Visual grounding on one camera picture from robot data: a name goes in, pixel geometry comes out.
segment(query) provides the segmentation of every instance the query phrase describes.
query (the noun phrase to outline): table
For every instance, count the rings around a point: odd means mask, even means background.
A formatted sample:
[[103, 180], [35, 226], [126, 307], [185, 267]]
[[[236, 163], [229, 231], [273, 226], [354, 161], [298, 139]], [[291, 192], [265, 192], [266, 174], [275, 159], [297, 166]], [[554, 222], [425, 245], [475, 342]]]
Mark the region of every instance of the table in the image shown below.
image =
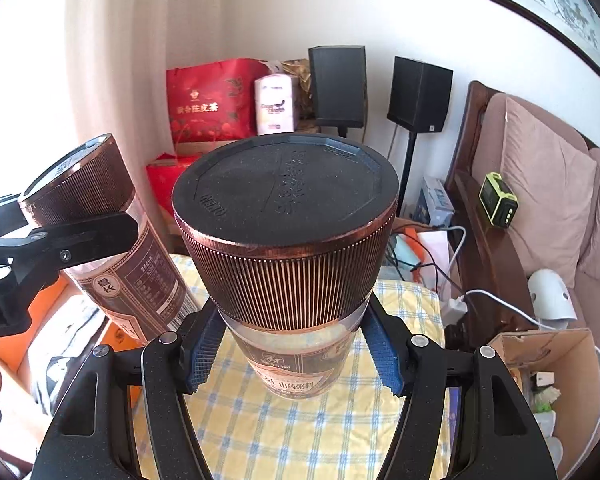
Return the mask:
[[[191, 259], [172, 258], [202, 306], [208, 295]], [[379, 280], [374, 291], [385, 310], [403, 318], [413, 333], [444, 344], [437, 295], [394, 280]], [[215, 480], [371, 480], [403, 401], [382, 386], [361, 331], [333, 387], [314, 399], [292, 401], [264, 387], [227, 330], [208, 381], [186, 402]], [[142, 475], [157, 480], [142, 400], [134, 429]], [[446, 476], [449, 441], [447, 396], [432, 479]]]

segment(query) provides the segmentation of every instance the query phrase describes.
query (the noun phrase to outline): barcode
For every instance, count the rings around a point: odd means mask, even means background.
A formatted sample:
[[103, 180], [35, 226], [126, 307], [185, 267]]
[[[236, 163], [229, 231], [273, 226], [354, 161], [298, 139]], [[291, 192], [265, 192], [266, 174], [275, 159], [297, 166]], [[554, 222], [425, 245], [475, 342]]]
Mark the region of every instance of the barcode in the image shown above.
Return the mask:
[[188, 294], [184, 296], [184, 302], [182, 303], [182, 307], [179, 311], [177, 311], [176, 316], [167, 324], [169, 330], [177, 330], [184, 319], [193, 312], [196, 312], [198, 309], [196, 305], [193, 303], [193, 300], [189, 297]]

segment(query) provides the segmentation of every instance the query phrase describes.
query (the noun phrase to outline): white cable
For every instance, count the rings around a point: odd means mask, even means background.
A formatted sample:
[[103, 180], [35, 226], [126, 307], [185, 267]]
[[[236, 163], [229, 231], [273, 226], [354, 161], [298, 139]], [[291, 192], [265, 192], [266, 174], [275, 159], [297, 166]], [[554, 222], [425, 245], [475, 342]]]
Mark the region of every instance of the white cable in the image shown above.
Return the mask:
[[365, 123], [365, 129], [362, 130], [362, 140], [360, 141], [360, 144], [364, 144], [365, 143], [365, 137], [366, 137], [366, 123]]
[[440, 231], [462, 231], [462, 238], [460, 238], [460, 243], [458, 244], [458, 247], [456, 248], [454, 254], [451, 256], [451, 260], [449, 260], [449, 266], [446, 269], [446, 273], [449, 274], [451, 271], [451, 267], [454, 264], [454, 261], [456, 260], [456, 258], [458, 257], [458, 253], [460, 252], [460, 249], [462, 249], [462, 245], [464, 244], [464, 240], [466, 239], [466, 229], [464, 227], [462, 227], [461, 225], [452, 225], [451, 227], [441, 227]]
[[391, 137], [391, 144], [389, 144], [389, 152], [386, 154], [386, 160], [389, 160], [391, 158], [391, 151], [394, 148], [394, 140], [395, 140], [395, 133], [398, 131], [398, 123], [395, 123], [395, 128], [394, 128], [394, 135], [393, 137]]
[[539, 326], [540, 328], [544, 328], [545, 330], [555, 330], [554, 327], [540, 323], [539, 321], [533, 319], [531, 316], [528, 316], [527, 314], [525, 314], [524, 312], [522, 312], [518, 307], [513, 306], [512, 304], [509, 304], [509, 303], [507, 303], [504, 300], [501, 300], [499, 297], [497, 297], [494, 294], [491, 294], [487, 290], [482, 290], [481, 288], [474, 288], [474, 290], [468, 290], [468, 291], [466, 291], [465, 295], [467, 295], [467, 294], [475, 294], [476, 292], [479, 292], [480, 294], [485, 294], [486, 296], [489, 296], [492, 300], [495, 300], [498, 303], [503, 304], [504, 306], [506, 306], [507, 308], [513, 310], [514, 312], [517, 312], [518, 314], [520, 314], [520, 316], [522, 316], [523, 318], [525, 318], [528, 322], [531, 322], [534, 325]]
[[[464, 296], [467, 294], [475, 294], [475, 293], [485, 294], [486, 296], [489, 296], [491, 299], [497, 301], [498, 303], [500, 303], [500, 304], [506, 306], [507, 308], [513, 310], [514, 312], [520, 314], [520, 316], [524, 317], [526, 320], [528, 320], [529, 322], [533, 323], [534, 325], [536, 325], [540, 328], [544, 328], [546, 330], [556, 330], [552, 326], [548, 326], [543, 323], [540, 323], [538, 320], [535, 320], [531, 316], [528, 316], [527, 314], [522, 312], [518, 307], [515, 307], [512, 304], [509, 304], [506, 301], [501, 300], [499, 297], [495, 296], [494, 294], [491, 294], [490, 292], [488, 292], [486, 290], [482, 290], [481, 288], [474, 288], [473, 290], [468, 290], [465, 292], [465, 294], [463, 296], [461, 296], [458, 299], [459, 300], [463, 299]], [[600, 356], [600, 348], [598, 348], [597, 346], [596, 346], [596, 352]], [[580, 467], [582, 461], [584, 460], [584, 455], [587, 453], [587, 451], [589, 450], [589, 447], [593, 443], [593, 439], [596, 437], [596, 433], [598, 432], [599, 427], [600, 427], [600, 415], [598, 416], [598, 420], [596, 421], [596, 425], [593, 428], [593, 432], [591, 433], [591, 437], [590, 437], [589, 441], [587, 442], [587, 445], [582, 450], [582, 453], [580, 454], [580, 456], [578, 457], [576, 462], [574, 462], [573, 465], [571, 466], [571, 468], [567, 471], [567, 474], [562, 477], [562, 480], [567, 480], [567, 478], [569, 478], [573, 474], [573, 472], [576, 471], [576, 469]]]

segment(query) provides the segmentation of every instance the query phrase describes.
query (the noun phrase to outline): product label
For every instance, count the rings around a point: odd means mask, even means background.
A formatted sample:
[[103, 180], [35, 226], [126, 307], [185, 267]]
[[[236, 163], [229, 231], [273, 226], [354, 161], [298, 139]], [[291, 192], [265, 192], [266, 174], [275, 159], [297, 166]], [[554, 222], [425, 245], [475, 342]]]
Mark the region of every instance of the product label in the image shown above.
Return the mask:
[[121, 258], [68, 272], [126, 334], [147, 344], [198, 308], [145, 214], [139, 225], [138, 240]]
[[251, 367], [267, 388], [283, 397], [302, 399], [320, 394], [340, 375], [355, 333], [324, 348], [301, 354], [267, 352], [234, 335]]

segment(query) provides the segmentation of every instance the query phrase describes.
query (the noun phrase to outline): white plastic device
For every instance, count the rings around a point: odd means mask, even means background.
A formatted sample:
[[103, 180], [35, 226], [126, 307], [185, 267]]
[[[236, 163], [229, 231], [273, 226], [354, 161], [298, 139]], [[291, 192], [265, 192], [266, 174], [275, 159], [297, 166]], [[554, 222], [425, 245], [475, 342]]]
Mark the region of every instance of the white plastic device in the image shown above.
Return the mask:
[[466, 303], [462, 298], [449, 298], [441, 302], [440, 317], [442, 318], [442, 325], [446, 328], [449, 325], [456, 324], [466, 314], [466, 311]]
[[528, 281], [529, 294], [538, 320], [556, 330], [578, 319], [571, 296], [561, 277], [551, 269], [536, 270]]

